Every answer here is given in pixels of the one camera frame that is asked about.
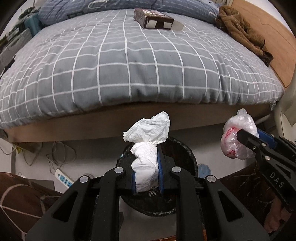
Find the silver bolt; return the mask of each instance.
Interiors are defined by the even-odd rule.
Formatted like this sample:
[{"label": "silver bolt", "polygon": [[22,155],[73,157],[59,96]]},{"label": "silver bolt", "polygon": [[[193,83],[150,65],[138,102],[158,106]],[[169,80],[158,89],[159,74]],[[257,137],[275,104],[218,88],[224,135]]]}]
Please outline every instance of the silver bolt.
[{"label": "silver bolt", "polygon": [[214,183],[216,181],[216,178],[214,176],[210,175],[207,177],[207,180],[211,183]]},{"label": "silver bolt", "polygon": [[180,167],[173,167],[172,171],[178,173],[181,171],[181,168]]},{"label": "silver bolt", "polygon": [[87,176],[82,176],[80,179],[79,179],[79,181],[81,182],[81,183],[85,183],[85,182],[87,182],[89,180],[89,177],[87,177]]},{"label": "silver bolt", "polygon": [[123,168],[122,167],[117,167],[114,169],[114,172],[116,173],[122,173],[123,172]]}]

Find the black trash bin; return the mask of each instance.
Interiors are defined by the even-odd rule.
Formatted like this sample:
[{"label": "black trash bin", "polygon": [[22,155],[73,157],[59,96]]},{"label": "black trash bin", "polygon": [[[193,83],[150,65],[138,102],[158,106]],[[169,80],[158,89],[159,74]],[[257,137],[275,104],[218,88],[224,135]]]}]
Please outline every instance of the black trash bin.
[{"label": "black trash bin", "polygon": [[[124,149],[122,157],[117,160],[117,167],[121,166],[125,157],[133,155],[131,153],[133,145],[134,143],[131,143]],[[175,160],[176,166],[186,169],[193,176],[198,176],[197,162],[188,146],[173,137],[168,137],[160,146],[164,155]],[[141,192],[136,196],[121,197],[130,207],[151,217],[161,217],[176,212],[176,197],[161,195],[158,188]]]}]

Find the wooden panel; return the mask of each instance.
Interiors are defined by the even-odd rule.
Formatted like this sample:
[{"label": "wooden panel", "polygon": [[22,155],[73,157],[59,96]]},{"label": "wooden panel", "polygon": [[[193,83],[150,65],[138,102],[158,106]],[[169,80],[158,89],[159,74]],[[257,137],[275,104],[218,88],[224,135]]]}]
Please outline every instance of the wooden panel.
[{"label": "wooden panel", "polygon": [[261,8],[244,0],[234,0],[232,7],[249,21],[252,28],[265,38],[268,51],[274,56],[272,68],[287,87],[292,79],[296,61],[296,39],[277,19]]},{"label": "wooden panel", "polygon": [[170,130],[208,126],[226,122],[244,107],[253,117],[270,113],[269,104],[165,104],[142,103],[108,107],[98,112],[38,121],[25,126],[5,129],[9,142],[46,142],[95,139],[122,136],[141,118],[166,111],[171,120]]}]

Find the power strip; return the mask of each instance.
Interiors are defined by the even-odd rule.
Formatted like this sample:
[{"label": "power strip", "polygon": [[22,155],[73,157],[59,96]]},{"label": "power strip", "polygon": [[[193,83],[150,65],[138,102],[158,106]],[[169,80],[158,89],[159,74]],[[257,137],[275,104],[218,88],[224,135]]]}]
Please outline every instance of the power strip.
[{"label": "power strip", "polygon": [[57,169],[56,172],[54,173],[54,176],[62,183],[64,186],[69,188],[72,186],[74,181],[69,178],[65,173],[63,173],[60,169]]}]

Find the hand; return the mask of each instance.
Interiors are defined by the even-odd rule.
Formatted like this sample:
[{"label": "hand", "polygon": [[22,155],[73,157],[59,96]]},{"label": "hand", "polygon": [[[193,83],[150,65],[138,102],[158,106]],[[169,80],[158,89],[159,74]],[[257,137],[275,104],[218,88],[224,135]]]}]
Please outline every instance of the hand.
[{"label": "hand", "polygon": [[288,221],[291,214],[286,210],[286,208],[282,208],[281,201],[278,197],[275,197],[273,203],[270,208],[270,212],[267,214],[264,222],[264,228],[268,233],[274,232],[278,230],[280,224],[280,220]]}]

